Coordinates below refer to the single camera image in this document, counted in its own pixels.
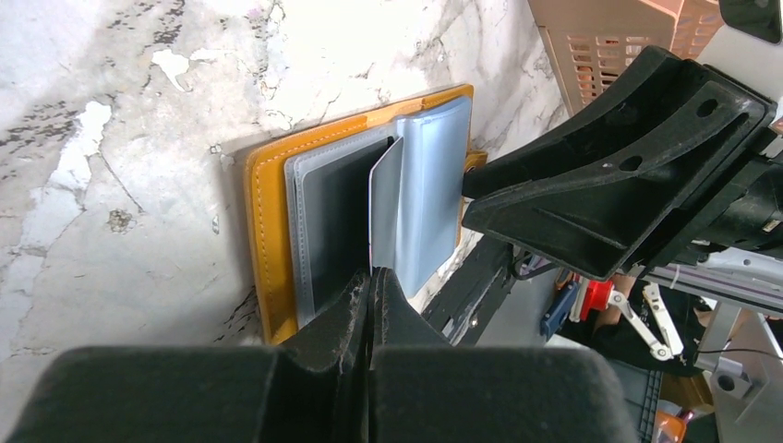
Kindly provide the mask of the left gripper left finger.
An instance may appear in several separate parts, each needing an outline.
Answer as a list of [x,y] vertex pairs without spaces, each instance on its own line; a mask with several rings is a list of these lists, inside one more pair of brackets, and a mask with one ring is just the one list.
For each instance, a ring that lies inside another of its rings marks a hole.
[[12,442],[359,442],[370,278],[276,346],[83,347],[44,370]]

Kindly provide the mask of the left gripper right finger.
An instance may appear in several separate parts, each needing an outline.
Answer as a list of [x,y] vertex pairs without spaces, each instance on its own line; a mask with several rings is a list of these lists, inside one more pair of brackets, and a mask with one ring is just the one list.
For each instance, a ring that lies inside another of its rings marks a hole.
[[453,346],[406,301],[391,269],[369,290],[372,442],[634,442],[602,357],[575,349]]

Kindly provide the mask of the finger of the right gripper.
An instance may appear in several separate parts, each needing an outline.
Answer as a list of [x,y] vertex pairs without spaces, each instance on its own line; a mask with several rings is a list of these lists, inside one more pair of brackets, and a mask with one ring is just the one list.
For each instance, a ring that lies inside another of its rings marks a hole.
[[471,199],[465,225],[599,280],[672,262],[635,252],[667,214],[638,176],[666,162],[674,114],[601,161]]
[[607,91],[528,144],[465,175],[463,195],[483,198],[601,161],[643,137],[722,72],[648,46]]

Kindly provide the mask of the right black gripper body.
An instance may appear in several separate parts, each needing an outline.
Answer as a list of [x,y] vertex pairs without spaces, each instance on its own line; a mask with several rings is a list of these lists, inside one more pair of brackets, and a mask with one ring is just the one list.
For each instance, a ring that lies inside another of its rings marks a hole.
[[782,255],[782,156],[771,153],[777,104],[711,66],[688,64],[693,94],[676,105],[666,162],[639,174],[667,214],[637,257],[734,247]]

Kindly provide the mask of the yellow leather card holder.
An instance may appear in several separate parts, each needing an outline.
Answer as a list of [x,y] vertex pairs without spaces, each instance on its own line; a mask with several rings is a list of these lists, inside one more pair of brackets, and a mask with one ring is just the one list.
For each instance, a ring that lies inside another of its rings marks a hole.
[[244,171],[263,340],[312,322],[355,271],[412,298],[461,241],[474,87],[395,102],[254,148]]

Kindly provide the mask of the white credit card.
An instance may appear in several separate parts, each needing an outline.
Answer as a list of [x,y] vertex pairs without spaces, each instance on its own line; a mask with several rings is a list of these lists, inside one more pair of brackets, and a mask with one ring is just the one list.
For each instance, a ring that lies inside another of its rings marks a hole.
[[404,139],[397,138],[369,172],[368,252],[372,269],[394,265],[403,154]]

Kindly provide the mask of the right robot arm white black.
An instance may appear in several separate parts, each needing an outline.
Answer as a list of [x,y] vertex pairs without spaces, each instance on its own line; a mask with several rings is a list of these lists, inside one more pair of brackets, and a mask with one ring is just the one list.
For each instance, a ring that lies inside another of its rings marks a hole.
[[642,50],[594,102],[469,174],[464,226],[585,277],[782,311],[782,46]]

